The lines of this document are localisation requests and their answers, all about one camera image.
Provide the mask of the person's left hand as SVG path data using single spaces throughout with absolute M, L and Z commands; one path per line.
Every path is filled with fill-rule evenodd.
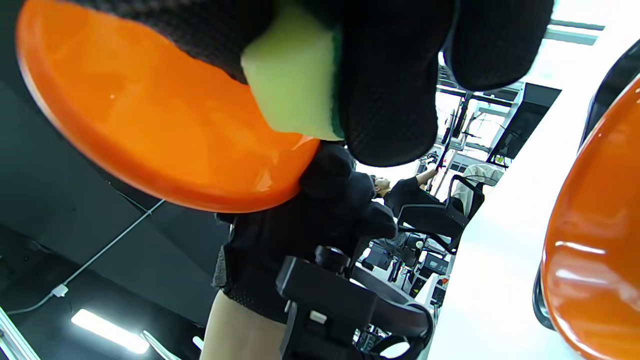
M 212 284 L 219 294 L 271 321 L 286 322 L 275 281 L 287 256 L 314 259 L 318 246 L 354 257 L 361 240 L 393 239 L 393 212 L 374 201 L 371 177 L 357 172 L 340 143 L 322 142 L 290 200 L 250 213 L 218 213 L 231 225 Z

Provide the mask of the person's right hand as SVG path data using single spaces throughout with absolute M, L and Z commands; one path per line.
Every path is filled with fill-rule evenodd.
M 274 0 L 78 0 L 137 22 L 191 57 L 247 84 L 242 51 L 275 22 Z M 493 91 L 530 71 L 553 0 L 304 0 L 338 27 L 337 112 L 355 159 L 413 162 L 434 145 L 439 54 L 458 85 Z

